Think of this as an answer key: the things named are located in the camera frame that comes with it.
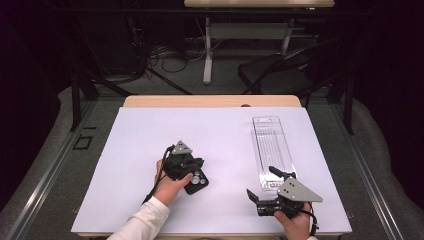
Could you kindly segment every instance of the white tabletop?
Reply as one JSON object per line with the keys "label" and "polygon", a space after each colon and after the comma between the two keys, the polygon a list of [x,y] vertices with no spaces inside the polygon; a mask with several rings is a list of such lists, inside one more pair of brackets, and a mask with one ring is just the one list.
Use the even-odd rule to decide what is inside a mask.
{"label": "white tabletop", "polygon": [[261,199],[251,137],[253,116],[279,116],[298,180],[319,194],[317,234],[351,232],[341,200],[304,108],[121,108],[99,159],[72,232],[110,234],[140,207],[153,187],[156,161],[183,140],[210,184],[188,195],[180,191],[159,235],[278,235],[274,217],[259,217],[246,188]]}
{"label": "white tabletop", "polygon": [[333,7],[333,0],[185,0],[186,7],[251,7],[251,8],[264,8],[264,7]]}

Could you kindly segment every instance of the white table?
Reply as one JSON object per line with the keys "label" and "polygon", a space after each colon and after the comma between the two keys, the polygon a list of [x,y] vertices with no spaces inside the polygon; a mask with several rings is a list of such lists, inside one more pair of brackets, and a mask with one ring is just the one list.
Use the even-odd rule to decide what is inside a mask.
{"label": "white table", "polygon": [[[194,97],[202,102],[202,96]],[[249,104],[249,97],[216,96],[215,102],[228,99],[229,106],[234,102]],[[289,102],[295,98],[264,99],[267,97]],[[164,97],[164,101],[173,98],[179,99]],[[211,103],[214,98],[204,96]],[[149,102],[160,97],[145,99]],[[185,101],[190,96],[180,99]],[[351,232],[308,114],[298,104],[250,108],[125,106],[115,120],[72,232],[110,235],[124,225],[152,188],[156,161],[181,139],[193,149],[194,157],[205,160],[202,169],[210,184],[193,195],[180,191],[159,237],[282,235],[281,225],[273,217],[259,217],[246,194],[249,188],[261,199],[276,197],[275,192],[261,190],[251,138],[252,117],[269,115],[281,119],[298,180],[324,199],[314,204],[320,225],[317,235]]]}
{"label": "white table", "polygon": [[[333,0],[185,0],[193,8],[322,8],[333,7]],[[293,20],[287,23],[212,23],[206,18],[206,60],[203,83],[212,81],[211,38],[217,39],[283,39],[281,54],[286,54]]]}

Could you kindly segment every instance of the office chair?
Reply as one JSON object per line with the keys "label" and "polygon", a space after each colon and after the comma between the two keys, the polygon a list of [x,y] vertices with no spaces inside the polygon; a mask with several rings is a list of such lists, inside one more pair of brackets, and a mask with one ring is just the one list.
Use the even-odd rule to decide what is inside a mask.
{"label": "office chair", "polygon": [[337,73],[324,80],[313,81],[306,74],[308,68],[335,54],[338,48],[339,41],[331,39],[297,49],[286,55],[274,54],[241,64],[238,67],[238,75],[247,86],[242,94],[251,92],[307,97],[304,105],[307,108],[311,93],[341,76]]}

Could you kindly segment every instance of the transparent plastic box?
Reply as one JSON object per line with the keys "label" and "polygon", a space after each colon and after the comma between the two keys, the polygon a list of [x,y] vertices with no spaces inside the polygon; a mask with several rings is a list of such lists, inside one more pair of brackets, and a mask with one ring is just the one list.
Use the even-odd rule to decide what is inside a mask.
{"label": "transparent plastic box", "polygon": [[271,173],[269,166],[287,173],[295,172],[280,118],[254,117],[252,140],[262,190],[277,190],[284,179]]}

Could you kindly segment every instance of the gray floor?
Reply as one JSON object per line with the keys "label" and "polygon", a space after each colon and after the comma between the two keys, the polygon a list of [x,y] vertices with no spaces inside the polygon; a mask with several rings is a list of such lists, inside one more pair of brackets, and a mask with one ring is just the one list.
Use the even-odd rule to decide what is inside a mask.
{"label": "gray floor", "polygon": [[[304,42],[295,39],[290,48]],[[189,61],[178,73],[164,71],[161,61],[154,69],[194,94],[239,94],[244,86],[237,77],[237,66],[280,47],[274,42],[248,44],[253,44],[249,48],[254,51],[246,50],[246,44],[240,47],[231,42],[215,51],[211,85],[202,83],[203,60]],[[183,65],[176,59],[164,62],[167,70]],[[181,94],[157,77],[148,76],[121,86],[143,95]],[[75,133],[69,133],[72,124],[70,89],[59,95],[62,107],[56,124],[26,178],[0,214],[0,239],[81,239],[70,233],[70,229],[124,100],[105,87],[99,86],[99,91],[102,95],[99,101],[83,101],[85,118]],[[345,210],[353,216],[350,218],[353,233],[342,239],[422,239],[423,232],[419,231],[424,222],[422,210],[404,197],[391,175],[384,138],[367,109],[355,102],[355,135],[350,136],[341,124],[341,108],[342,105],[328,105],[322,95],[317,94],[308,113]],[[79,136],[92,137],[87,150],[73,149],[80,147],[75,145]],[[46,172],[57,172],[57,175]],[[31,201],[32,195],[39,196],[40,189],[47,197]]]}

